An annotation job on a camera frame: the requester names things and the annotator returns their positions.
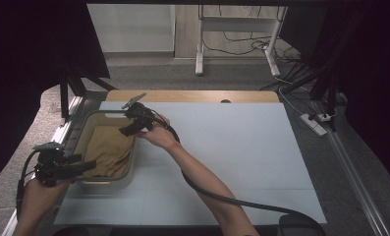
folded fabric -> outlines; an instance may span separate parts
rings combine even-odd
[[[87,144],[84,161],[96,160],[96,168],[84,177],[118,177],[127,169],[134,137],[126,137],[117,126],[96,126]]]

person's arm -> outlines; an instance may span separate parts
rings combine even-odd
[[[54,187],[46,187],[37,179],[27,182],[20,218],[14,236],[34,235],[42,217],[56,203],[60,194],[73,182],[64,180]]]
[[[235,198],[229,188],[212,171],[188,153],[160,124],[154,123],[151,131],[139,132],[138,136],[164,148],[189,179],[202,189],[224,197]],[[217,201],[203,194],[198,195],[212,211],[224,235],[258,235],[240,206]]]

carpeted floor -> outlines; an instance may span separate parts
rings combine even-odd
[[[290,65],[280,67],[285,75]],[[208,65],[204,76],[195,76],[195,65],[132,66],[110,67],[110,84],[118,89],[237,89],[258,90],[276,82],[264,65]],[[84,80],[90,90],[100,90],[98,86]],[[287,95],[291,103],[303,112],[310,113],[306,92],[300,89]],[[103,94],[89,99],[97,103]],[[342,167],[326,137],[314,134],[299,118],[299,113],[285,99],[290,123],[303,154],[309,175],[313,181],[328,224],[324,228],[328,235],[375,235],[366,220],[361,204],[355,197]],[[41,109],[13,158],[0,175],[0,235],[5,229],[15,207],[16,185],[22,165],[34,145],[51,140],[54,131],[62,123],[59,105],[59,90],[51,88],[41,98]],[[346,144],[356,168],[378,205],[390,227],[390,176],[376,156],[362,142],[346,122],[345,106],[338,107],[336,124],[341,139]],[[51,235],[53,212],[50,212],[40,226],[38,235]],[[109,229],[91,228],[91,235],[108,235]]]

white power strip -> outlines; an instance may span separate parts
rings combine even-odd
[[[325,129],[319,125],[315,120],[309,120],[308,114],[303,114],[300,116],[302,120],[320,137],[326,135]]]

white tabletop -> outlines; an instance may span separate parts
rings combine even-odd
[[[125,102],[103,102],[120,109]],[[145,102],[166,115],[183,146],[228,185],[237,199],[298,210],[326,223],[282,103]],[[126,188],[70,186],[56,224],[216,225],[159,147],[138,140],[133,182]],[[281,213],[245,207],[256,225]]]

